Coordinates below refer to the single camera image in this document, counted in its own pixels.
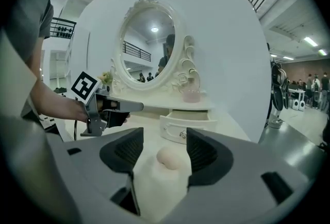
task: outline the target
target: oval mirror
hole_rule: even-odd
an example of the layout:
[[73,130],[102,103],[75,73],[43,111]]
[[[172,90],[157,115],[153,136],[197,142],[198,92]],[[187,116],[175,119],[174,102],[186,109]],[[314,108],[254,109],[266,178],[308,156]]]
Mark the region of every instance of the oval mirror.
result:
[[137,13],[123,36],[124,68],[138,82],[153,81],[167,66],[174,42],[174,23],[167,13],[154,8]]

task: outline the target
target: white curved wall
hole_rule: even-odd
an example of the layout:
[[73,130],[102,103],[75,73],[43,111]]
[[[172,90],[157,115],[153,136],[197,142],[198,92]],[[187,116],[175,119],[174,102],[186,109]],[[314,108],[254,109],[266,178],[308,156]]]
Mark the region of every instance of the white curved wall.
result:
[[[110,69],[117,34],[137,0],[94,0],[78,26],[90,31],[88,71]],[[227,111],[258,142],[270,99],[266,40],[247,0],[163,0],[181,16],[196,41],[195,62],[203,88],[218,109]]]

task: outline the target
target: brown wall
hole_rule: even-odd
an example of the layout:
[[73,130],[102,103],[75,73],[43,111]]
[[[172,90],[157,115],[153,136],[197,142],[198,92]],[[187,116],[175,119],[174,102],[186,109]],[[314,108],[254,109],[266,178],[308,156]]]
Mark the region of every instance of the brown wall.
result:
[[312,74],[312,76],[318,74],[321,80],[324,72],[327,72],[328,76],[330,75],[330,59],[285,63],[282,64],[282,68],[291,82],[299,79],[306,82],[308,74]]

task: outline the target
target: ornate mirror frame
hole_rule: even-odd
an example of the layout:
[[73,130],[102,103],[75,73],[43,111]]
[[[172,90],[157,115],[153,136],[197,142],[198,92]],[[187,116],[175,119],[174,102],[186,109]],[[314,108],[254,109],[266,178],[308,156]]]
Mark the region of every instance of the ornate mirror frame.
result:
[[[156,9],[168,14],[174,23],[175,43],[171,60],[164,70],[154,80],[146,83],[134,80],[126,70],[122,45],[128,28],[129,21],[137,14],[147,9]],[[115,44],[114,57],[111,58],[111,72],[113,74],[112,91],[114,94],[125,92],[143,92],[160,89],[162,91],[178,91],[188,82],[192,76],[200,83],[198,72],[193,62],[194,40],[186,35],[185,26],[179,14],[168,4],[159,0],[138,0],[130,7],[120,28]]]

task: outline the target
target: drawer knob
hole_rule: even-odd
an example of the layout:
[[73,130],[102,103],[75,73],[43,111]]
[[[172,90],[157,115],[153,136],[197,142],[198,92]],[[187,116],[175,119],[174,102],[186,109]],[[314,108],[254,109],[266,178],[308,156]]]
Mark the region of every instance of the drawer knob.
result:
[[180,132],[180,137],[183,139],[187,138],[187,132],[185,130]]

